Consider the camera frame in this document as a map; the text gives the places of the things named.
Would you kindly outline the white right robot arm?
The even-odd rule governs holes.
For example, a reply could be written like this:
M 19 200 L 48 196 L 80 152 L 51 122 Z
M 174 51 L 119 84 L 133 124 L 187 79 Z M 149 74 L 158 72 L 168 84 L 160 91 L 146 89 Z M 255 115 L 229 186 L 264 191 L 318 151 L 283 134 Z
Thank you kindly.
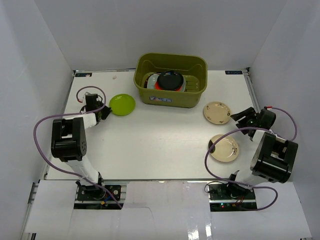
M 249 107 L 230 117 L 237 122 L 236 126 L 241 129 L 244 135 L 253 140 L 256 130 L 251 127 L 270 130 L 276 121 L 276 114 L 272 112 L 274 107 L 265 106 L 260 112 L 255 112 Z M 236 200 L 246 195 L 252 186 L 264 182 L 285 183 L 291 176 L 295 158 L 298 151 L 298 144 L 294 142 L 298 134 L 297 124 L 293 117 L 285 110 L 276 108 L 289 116 L 294 125 L 294 136 L 287 140 L 273 133 L 264 132 L 257 150 L 252 158 L 248 171 L 236 171 L 231 174 L 229 180 L 232 183 L 226 184 L 226 195 Z

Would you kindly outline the orange plate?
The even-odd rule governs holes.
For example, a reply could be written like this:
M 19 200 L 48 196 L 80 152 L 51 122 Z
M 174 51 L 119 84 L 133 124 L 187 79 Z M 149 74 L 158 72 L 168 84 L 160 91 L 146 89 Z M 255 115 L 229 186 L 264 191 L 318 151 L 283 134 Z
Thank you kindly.
M 182 86 L 183 81 L 177 80 L 159 80 L 155 84 L 156 90 L 164 90 L 164 91 L 175 91 L 177 92 L 178 89 Z

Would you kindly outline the cream plate with black mark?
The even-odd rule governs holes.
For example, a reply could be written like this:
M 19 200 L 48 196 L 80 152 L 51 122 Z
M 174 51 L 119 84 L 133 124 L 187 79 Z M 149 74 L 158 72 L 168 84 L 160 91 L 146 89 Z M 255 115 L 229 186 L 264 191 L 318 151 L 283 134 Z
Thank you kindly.
M 238 143 L 231 136 L 226 136 L 214 146 L 210 155 L 221 163 L 230 163 L 238 157 L 239 149 Z

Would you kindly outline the corner label sticker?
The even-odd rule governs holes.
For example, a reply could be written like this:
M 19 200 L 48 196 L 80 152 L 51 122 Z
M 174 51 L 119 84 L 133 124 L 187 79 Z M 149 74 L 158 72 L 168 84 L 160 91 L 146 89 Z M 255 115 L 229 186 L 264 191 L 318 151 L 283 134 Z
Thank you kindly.
M 91 76 L 92 76 L 91 72 L 77 72 L 74 75 L 75 78 L 88 78 L 88 77 L 91 77 Z
M 226 70 L 226 75 L 242 75 L 243 72 L 241 70 Z

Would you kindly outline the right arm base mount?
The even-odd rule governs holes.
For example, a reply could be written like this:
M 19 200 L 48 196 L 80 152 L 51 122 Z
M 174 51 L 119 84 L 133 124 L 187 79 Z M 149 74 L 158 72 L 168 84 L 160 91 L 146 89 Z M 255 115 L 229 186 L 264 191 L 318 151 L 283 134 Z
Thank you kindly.
M 225 183 L 211 181 L 204 186 L 208 194 L 210 211 L 218 212 L 244 212 L 258 209 L 256 195 L 253 190 L 233 196 Z

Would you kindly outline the lime green plate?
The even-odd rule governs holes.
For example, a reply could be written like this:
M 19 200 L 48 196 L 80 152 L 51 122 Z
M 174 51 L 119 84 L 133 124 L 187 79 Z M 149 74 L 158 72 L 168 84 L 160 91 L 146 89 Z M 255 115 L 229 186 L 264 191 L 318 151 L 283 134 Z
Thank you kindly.
M 132 113 L 136 107 L 135 99 L 129 94 L 117 94 L 109 101 L 109 107 L 116 116 L 126 116 Z

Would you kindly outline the olive green plastic bin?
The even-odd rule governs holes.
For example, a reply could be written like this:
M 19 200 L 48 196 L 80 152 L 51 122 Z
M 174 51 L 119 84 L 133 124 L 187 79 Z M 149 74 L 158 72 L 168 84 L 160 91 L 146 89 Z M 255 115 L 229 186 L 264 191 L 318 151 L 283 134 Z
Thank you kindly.
M 146 78 L 156 72 L 175 71 L 186 80 L 184 92 L 144 88 Z M 136 66 L 133 82 L 144 104 L 179 108 L 195 107 L 207 87 L 206 61 L 198 56 L 169 53 L 146 53 Z

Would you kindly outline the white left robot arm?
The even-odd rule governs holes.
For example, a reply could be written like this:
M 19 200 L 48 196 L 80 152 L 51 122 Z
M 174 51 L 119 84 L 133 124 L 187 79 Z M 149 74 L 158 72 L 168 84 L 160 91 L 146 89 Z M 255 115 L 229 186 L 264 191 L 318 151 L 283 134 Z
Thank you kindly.
M 90 163 L 87 154 L 86 129 L 92 128 L 105 120 L 112 112 L 105 106 L 97 93 L 86 93 L 82 111 L 70 118 L 53 120 L 51 135 L 51 154 L 67 164 L 74 173 L 80 175 L 76 184 L 82 191 L 99 200 L 105 196 L 106 187 L 102 184 L 101 174 Z

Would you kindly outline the small black plate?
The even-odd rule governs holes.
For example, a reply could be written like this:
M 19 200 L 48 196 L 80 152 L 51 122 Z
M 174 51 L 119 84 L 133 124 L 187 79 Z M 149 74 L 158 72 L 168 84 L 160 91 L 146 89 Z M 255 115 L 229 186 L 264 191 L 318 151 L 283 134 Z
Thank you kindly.
M 183 76 L 176 71 L 162 72 L 156 81 L 156 89 L 165 91 L 179 91 L 184 83 Z

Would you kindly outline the cream floral plate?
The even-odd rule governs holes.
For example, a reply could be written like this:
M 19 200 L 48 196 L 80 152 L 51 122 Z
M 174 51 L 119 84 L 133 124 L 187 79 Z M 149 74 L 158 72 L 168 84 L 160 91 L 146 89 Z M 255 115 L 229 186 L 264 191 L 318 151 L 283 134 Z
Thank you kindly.
M 203 114 L 206 120 L 214 125 L 224 125 L 231 119 L 230 108 L 219 101 L 212 101 L 205 105 Z

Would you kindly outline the left corner label sticker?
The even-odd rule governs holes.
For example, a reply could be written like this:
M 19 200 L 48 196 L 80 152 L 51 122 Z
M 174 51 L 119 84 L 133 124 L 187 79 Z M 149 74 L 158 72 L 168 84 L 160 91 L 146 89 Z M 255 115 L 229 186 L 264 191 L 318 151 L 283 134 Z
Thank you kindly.
M 91 76 L 92 76 L 91 72 L 77 72 L 74 75 L 75 78 L 88 78 L 88 77 L 91 77 Z

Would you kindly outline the right corner label sticker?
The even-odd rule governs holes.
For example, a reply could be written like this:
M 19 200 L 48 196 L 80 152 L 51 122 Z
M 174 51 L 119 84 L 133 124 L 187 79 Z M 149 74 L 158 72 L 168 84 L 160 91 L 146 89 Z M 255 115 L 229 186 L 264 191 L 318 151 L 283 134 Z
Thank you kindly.
M 226 70 L 226 75 L 242 75 L 243 72 L 241 70 Z

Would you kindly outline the black rimmed cream plate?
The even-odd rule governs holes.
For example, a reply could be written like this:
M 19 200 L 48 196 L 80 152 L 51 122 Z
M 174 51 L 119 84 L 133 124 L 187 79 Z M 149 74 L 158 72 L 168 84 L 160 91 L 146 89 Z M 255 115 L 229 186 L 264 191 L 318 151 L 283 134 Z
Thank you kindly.
M 154 72 L 154 73 L 152 73 L 152 74 L 155 74 L 155 73 L 160 73 L 160 74 L 161 74 L 162 72 Z M 150 75 L 152 75 L 152 74 L 150 74 Z M 149 76 L 150 76 L 150 75 L 149 75 Z M 148 76 L 148 77 L 149 77 L 149 76 Z M 148 78 L 148 77 L 147 77 L 147 78 Z M 147 80 L 147 78 L 146 78 L 146 80 Z M 145 80 L 145 81 L 146 81 L 146 80 Z M 145 85 L 145 83 L 143 84 L 143 87 L 144 87 L 144 85 Z M 156 90 L 156 89 L 152 89 L 152 90 Z

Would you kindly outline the pale green rectangular dish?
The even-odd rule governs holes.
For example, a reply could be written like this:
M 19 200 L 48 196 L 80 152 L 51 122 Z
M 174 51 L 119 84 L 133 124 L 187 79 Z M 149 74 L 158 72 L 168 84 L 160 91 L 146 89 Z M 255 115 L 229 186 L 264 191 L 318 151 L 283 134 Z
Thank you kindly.
M 146 89 L 156 89 L 156 82 L 157 82 L 157 79 L 158 79 L 159 75 L 160 75 L 160 73 L 154 73 L 154 74 L 150 75 L 146 79 L 146 81 L 144 83 L 144 88 L 146 88 Z M 177 91 L 178 92 L 184 92 L 185 88 L 186 88 L 186 80 L 183 77 L 183 84 Z

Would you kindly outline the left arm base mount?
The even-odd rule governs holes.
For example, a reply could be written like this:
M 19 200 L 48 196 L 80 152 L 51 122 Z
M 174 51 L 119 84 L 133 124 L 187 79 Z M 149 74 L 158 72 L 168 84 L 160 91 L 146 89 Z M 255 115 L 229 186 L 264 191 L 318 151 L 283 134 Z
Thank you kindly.
M 75 196 L 74 209 L 76 210 L 120 210 L 121 208 L 111 197 L 113 196 L 118 202 L 121 201 L 121 185 L 105 185 L 104 187 L 110 192 L 108 194 L 101 188 L 93 185 L 77 184 L 77 192 Z

